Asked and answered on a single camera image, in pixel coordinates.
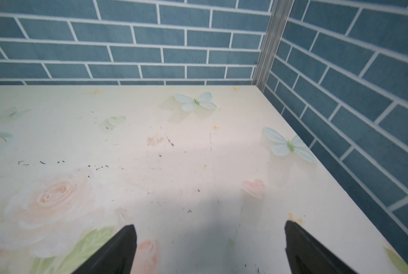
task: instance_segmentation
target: white table surface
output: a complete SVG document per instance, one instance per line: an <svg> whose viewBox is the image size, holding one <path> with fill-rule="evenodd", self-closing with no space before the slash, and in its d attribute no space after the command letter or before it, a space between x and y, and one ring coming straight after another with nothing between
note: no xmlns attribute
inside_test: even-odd
<svg viewBox="0 0 408 274"><path fill-rule="evenodd" d="M205 91L216 110L173 97ZM289 213L359 274L398 273L323 165L274 156L265 126L295 135L255 86L0 86L0 273L69 273L78 242L132 223L133 274L286 274Z"/></svg>

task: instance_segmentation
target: green leaf print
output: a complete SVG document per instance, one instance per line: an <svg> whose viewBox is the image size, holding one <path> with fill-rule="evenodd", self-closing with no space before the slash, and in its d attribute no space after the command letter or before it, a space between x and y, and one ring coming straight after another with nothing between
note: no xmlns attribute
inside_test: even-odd
<svg viewBox="0 0 408 274"><path fill-rule="evenodd" d="M59 265L55 274L75 270L105 244L113 235L113 226L94 229L80 240Z"/></svg>
<svg viewBox="0 0 408 274"><path fill-rule="evenodd" d="M404 262L402 258L400 258L394 251L392 251L389 248L384 247L385 251L388 254L388 257L390 258L391 262L394 264L395 267L402 273L402 274L408 274L408 265Z"/></svg>

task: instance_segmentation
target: light blue butterfly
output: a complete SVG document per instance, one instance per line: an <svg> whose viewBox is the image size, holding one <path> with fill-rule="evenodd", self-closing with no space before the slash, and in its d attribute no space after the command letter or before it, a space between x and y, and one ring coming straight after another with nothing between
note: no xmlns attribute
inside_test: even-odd
<svg viewBox="0 0 408 274"><path fill-rule="evenodd" d="M308 162L316 162L315 156L298 135L295 135L292 140L286 141L277 131L268 127L265 127L264 130L266 137L276 142L276 144L271 147L271 151L275 156L286 156L289 152L293 151Z"/></svg>
<svg viewBox="0 0 408 274"><path fill-rule="evenodd" d="M210 102L212 98L210 92L204 92L197 99L182 94L175 94L174 97L177 101L184 103L181 107L183 111L194 111L198 106L203 106L211 110L216 108L216 105Z"/></svg>

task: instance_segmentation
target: blue brick tile wall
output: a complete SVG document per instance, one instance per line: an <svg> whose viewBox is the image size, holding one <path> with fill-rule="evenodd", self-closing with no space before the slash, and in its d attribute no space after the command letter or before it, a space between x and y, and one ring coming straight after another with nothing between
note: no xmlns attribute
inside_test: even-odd
<svg viewBox="0 0 408 274"><path fill-rule="evenodd" d="M250 85L273 1L0 0L0 85Z"/></svg>
<svg viewBox="0 0 408 274"><path fill-rule="evenodd" d="M295 0L263 94L408 263L408 0Z"/></svg>

